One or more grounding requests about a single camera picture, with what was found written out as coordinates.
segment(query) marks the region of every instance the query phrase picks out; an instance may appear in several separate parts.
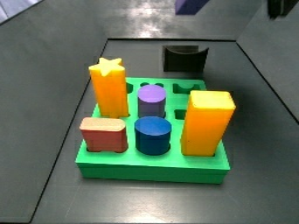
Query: purple cylinder block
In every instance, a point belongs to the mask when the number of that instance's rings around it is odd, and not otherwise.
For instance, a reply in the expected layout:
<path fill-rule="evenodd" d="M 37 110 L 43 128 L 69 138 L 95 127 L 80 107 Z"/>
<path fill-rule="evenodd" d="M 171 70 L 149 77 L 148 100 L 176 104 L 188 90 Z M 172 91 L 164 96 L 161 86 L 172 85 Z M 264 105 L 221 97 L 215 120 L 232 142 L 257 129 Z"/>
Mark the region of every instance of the purple cylinder block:
<path fill-rule="evenodd" d="M 165 91 L 156 85 L 145 85 L 137 90 L 137 116 L 164 117 Z"/>

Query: yellow rectangular block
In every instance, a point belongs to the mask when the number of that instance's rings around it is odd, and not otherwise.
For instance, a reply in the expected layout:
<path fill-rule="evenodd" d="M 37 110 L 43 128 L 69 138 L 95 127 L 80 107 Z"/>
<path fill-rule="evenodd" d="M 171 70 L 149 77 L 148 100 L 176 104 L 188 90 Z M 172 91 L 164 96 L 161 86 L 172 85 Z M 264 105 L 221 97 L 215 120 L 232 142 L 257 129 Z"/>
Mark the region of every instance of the yellow rectangular block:
<path fill-rule="evenodd" d="M 100 58 L 88 70 L 100 114 L 109 118 L 127 117 L 127 75 L 121 59 Z"/>
<path fill-rule="evenodd" d="M 191 91 L 181 131 L 184 156 L 213 156 L 235 108 L 229 92 Z"/>

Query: gray wall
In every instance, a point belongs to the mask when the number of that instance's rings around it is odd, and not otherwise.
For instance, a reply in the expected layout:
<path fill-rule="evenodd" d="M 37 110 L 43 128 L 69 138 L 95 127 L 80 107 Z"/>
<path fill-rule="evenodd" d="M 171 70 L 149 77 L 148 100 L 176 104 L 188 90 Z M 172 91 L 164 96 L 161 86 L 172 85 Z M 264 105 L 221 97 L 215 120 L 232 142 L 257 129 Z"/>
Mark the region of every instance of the gray wall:
<path fill-rule="evenodd" d="M 43 1 L 0 26 L 0 222 L 33 215 L 107 42 L 93 9 Z"/>
<path fill-rule="evenodd" d="M 269 20 L 263 4 L 237 43 L 299 119 L 299 4 L 287 17 Z"/>
<path fill-rule="evenodd" d="M 176 16 L 175 0 L 97 3 L 104 30 L 116 39 L 236 40 L 260 6 L 260 0 L 209 0 L 195 16 Z"/>

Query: blue object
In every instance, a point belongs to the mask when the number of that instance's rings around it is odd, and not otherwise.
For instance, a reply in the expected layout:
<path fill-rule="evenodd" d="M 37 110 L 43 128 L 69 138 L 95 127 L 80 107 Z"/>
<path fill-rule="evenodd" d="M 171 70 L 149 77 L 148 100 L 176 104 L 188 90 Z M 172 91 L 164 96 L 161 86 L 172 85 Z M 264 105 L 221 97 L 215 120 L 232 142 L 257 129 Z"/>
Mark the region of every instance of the blue object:
<path fill-rule="evenodd" d="M 195 15 L 209 0 L 176 0 L 175 15 Z"/>
<path fill-rule="evenodd" d="M 135 122 L 135 147 L 145 155 L 163 155 L 169 150 L 172 125 L 157 116 L 144 116 Z"/>

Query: black block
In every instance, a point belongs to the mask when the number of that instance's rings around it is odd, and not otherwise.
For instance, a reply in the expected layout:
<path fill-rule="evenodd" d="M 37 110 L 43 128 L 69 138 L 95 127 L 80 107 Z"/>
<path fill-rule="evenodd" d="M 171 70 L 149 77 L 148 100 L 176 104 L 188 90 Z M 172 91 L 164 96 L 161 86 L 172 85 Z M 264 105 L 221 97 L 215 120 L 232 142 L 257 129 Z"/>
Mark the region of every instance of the black block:
<path fill-rule="evenodd" d="M 199 51 L 196 45 L 163 46 L 163 70 L 165 72 L 201 72 L 209 48 Z"/>

